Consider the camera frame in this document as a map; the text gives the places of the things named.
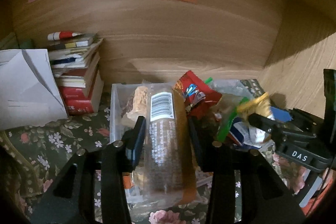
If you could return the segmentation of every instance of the red snack bag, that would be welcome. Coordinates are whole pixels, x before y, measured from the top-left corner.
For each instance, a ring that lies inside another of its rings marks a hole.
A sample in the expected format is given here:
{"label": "red snack bag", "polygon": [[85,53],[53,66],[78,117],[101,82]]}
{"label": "red snack bag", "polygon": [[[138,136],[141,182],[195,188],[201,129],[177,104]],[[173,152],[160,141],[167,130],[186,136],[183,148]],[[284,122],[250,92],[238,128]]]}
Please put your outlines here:
{"label": "red snack bag", "polygon": [[201,119],[222,97],[221,93],[209,88],[191,70],[176,82],[174,89],[182,92],[187,116],[196,116],[197,119]]}

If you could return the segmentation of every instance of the red and white marker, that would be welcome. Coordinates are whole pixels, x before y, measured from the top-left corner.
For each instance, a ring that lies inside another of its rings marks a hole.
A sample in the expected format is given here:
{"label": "red and white marker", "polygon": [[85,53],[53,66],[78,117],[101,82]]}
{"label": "red and white marker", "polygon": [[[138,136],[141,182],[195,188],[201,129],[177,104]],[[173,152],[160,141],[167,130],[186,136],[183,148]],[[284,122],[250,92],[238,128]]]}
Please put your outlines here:
{"label": "red and white marker", "polygon": [[82,33],[80,32],[53,32],[53,33],[48,34],[48,40],[56,41],[56,40],[61,40],[64,38],[76,37],[81,34]]}

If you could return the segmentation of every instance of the barcode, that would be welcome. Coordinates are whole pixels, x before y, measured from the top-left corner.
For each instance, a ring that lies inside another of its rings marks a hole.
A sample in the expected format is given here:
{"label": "barcode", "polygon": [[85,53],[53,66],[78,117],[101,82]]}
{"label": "barcode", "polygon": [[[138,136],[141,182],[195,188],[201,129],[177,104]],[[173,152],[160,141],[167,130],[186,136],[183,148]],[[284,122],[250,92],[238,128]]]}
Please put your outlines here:
{"label": "barcode", "polygon": [[151,122],[162,118],[174,119],[173,97],[170,92],[160,92],[152,96]]}

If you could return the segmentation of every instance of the screw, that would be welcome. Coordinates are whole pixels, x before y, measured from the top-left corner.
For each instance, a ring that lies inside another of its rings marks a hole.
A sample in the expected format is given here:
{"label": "screw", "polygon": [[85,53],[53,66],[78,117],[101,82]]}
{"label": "screw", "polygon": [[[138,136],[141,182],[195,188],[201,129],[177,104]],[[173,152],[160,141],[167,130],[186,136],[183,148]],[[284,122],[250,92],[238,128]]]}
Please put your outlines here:
{"label": "screw", "polygon": [[258,156],[259,155],[259,151],[257,149],[251,149],[250,150],[250,153],[253,155],[253,156]]}
{"label": "screw", "polygon": [[212,145],[214,146],[214,147],[221,147],[222,146],[222,143],[221,142],[219,142],[219,141],[213,141],[212,142]]}
{"label": "screw", "polygon": [[77,150],[76,154],[78,156],[83,156],[85,154],[85,149],[84,148],[80,148]]}
{"label": "screw", "polygon": [[113,142],[114,147],[122,147],[124,145],[123,141],[117,140]]}

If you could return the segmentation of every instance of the black cable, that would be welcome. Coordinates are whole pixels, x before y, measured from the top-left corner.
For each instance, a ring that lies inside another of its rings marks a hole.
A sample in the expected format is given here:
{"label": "black cable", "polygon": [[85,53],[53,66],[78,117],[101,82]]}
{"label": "black cable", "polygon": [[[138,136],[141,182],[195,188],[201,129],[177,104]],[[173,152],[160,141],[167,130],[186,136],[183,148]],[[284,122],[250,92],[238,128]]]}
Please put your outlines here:
{"label": "black cable", "polygon": [[326,181],[327,181],[327,179],[328,179],[328,177],[329,177],[329,173],[330,173],[330,171],[331,171],[331,168],[328,169],[327,174],[325,175],[325,178],[324,178],[324,180],[323,180],[323,182],[322,182],[321,188],[320,188],[320,190],[319,190],[319,192],[318,192],[318,194],[317,194],[317,196],[316,196],[316,198],[315,198],[313,204],[311,205],[311,207],[310,207],[309,210],[308,210],[307,216],[308,216],[308,215],[311,213],[311,211],[313,210],[313,208],[314,208],[314,206],[315,206],[315,203],[316,203],[317,199],[319,198],[320,194],[322,193],[322,191],[323,191],[323,187],[324,187],[324,185],[325,185],[325,183],[326,183]]}

